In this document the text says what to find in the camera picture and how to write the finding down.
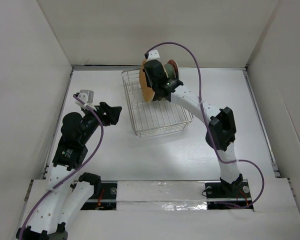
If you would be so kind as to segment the teal flower plate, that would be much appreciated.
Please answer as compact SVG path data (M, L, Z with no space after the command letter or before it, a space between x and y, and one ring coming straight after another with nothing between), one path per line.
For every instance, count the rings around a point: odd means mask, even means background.
M170 64L166 63L166 64L164 65L164 68L165 68L165 71L166 71L166 73L167 73L167 77L168 77L169 79L177 79L177 78L176 78L176 75L175 75L174 68L173 68Z

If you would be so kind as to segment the orange bamboo square plate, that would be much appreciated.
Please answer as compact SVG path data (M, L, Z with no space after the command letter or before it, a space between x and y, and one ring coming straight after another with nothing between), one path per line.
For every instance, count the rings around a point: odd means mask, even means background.
M155 96L155 92L151 87L147 86L146 74L144 73L144 64L146 63L146 59L142 61L140 70L139 70L139 84L142 92L143 99L146 103L149 103L153 100Z

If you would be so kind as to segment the red and blue floral plate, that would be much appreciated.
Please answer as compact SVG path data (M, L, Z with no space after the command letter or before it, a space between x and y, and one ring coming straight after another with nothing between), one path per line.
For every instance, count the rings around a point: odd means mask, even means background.
M180 79L180 70L179 70L179 66L178 66L177 62L173 59L170 59L167 63L170 64L173 67L175 77L177 79Z

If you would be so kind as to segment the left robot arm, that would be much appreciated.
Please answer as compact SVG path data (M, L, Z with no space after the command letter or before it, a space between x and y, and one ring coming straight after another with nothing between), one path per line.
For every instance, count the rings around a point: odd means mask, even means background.
M66 240L76 215L89 198L103 195L99 175L78 171L91 160L86 144L97 128L116 125L122 107L81 106L62 119L61 138L52 160L46 193L30 210L16 233L18 240Z

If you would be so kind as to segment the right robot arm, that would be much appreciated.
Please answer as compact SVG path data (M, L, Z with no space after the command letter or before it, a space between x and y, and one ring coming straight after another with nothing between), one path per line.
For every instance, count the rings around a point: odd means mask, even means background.
M154 91L154 96L178 105L198 118L206 127L205 140L216 152L220 167L220 187L222 193L232 197L239 191L243 175L237 165L234 141L237 132L231 108L218 108L203 101L192 93L178 79L174 68L167 70L159 60L145 60L142 72L146 87Z

